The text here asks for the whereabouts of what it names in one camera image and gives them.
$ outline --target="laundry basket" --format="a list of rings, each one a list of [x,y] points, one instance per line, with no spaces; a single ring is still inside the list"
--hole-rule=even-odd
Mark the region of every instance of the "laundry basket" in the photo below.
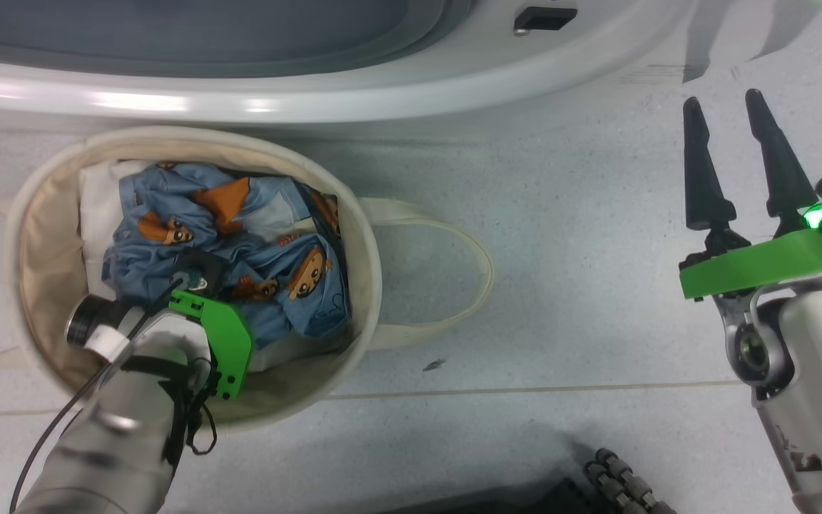
[[[214,163],[244,172],[272,170],[336,195],[352,305],[350,344],[339,354],[303,358],[251,373],[235,401],[215,400],[221,426],[254,427],[299,412],[329,393],[368,349],[401,348],[425,341],[471,316],[487,300],[494,267],[485,248],[458,228],[401,201],[356,198],[345,184],[310,159],[247,136],[183,127],[139,127],[91,137],[58,153],[27,179],[6,216],[4,293],[19,347],[0,352],[0,367],[29,364],[65,393],[74,393],[98,368],[82,349],[69,347],[63,330],[73,306],[88,293],[78,234],[78,173],[110,159]],[[452,318],[417,325],[378,324],[382,271],[371,225],[428,225],[450,231],[471,248],[479,268],[472,305]]]

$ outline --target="blue cloth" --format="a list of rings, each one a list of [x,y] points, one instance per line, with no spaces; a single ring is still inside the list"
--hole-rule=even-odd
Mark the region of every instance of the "blue cloth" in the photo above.
[[[240,307],[257,348],[291,330],[326,338],[347,322],[334,198],[290,178],[234,179],[215,166],[176,163],[121,179],[120,200],[123,221],[102,270],[118,300],[156,300],[176,255],[196,247],[230,261],[221,299]],[[307,218],[325,230],[290,233]]]

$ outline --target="floor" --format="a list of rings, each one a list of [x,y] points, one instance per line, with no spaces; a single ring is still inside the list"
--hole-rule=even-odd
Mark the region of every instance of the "floor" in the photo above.
[[[734,227],[757,241],[773,231],[744,113],[754,86],[819,178],[816,41],[490,146],[284,140],[359,196],[415,202],[477,234],[498,281],[488,305],[447,335],[368,354],[305,412],[187,455],[163,512],[372,514],[483,491],[529,500],[601,445],[679,512],[793,512],[748,390],[725,361],[715,308],[681,298],[676,267],[702,247],[683,228],[689,95],[704,105]],[[0,196],[79,137],[0,133]],[[460,245],[423,228],[376,236],[384,319],[465,306],[475,277]],[[7,341],[0,319],[0,348]],[[434,361],[444,363],[425,371]],[[0,511],[61,401],[33,371],[0,371]]]

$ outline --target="tiled floor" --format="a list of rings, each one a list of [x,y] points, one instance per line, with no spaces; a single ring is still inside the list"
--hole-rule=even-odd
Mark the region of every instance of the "tiled floor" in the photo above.
[[[621,453],[679,512],[792,512],[715,309],[681,299],[676,264],[702,244],[683,228],[687,96],[701,97],[744,235],[773,231],[746,88],[766,92],[811,178],[822,175],[822,42],[803,39],[489,146],[285,141],[359,196],[407,199],[476,233],[496,259],[496,288],[437,341],[366,356],[329,400],[187,456],[166,512],[374,513],[492,488],[531,498],[529,485],[577,471],[580,445]],[[0,196],[78,137],[0,133]],[[474,272],[463,248],[415,228],[376,235],[384,318],[465,305]],[[0,319],[0,347],[10,338]],[[31,371],[0,371],[0,511],[62,400]]]

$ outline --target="green bracket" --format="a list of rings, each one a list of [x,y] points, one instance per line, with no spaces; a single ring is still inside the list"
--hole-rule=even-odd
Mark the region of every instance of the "green bracket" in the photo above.
[[[795,231],[681,270],[684,298],[721,295],[822,273],[822,232]]]
[[[208,336],[208,345],[218,359],[218,396],[237,400],[252,357],[252,332],[240,310],[228,303],[176,289],[170,309],[198,319]]]

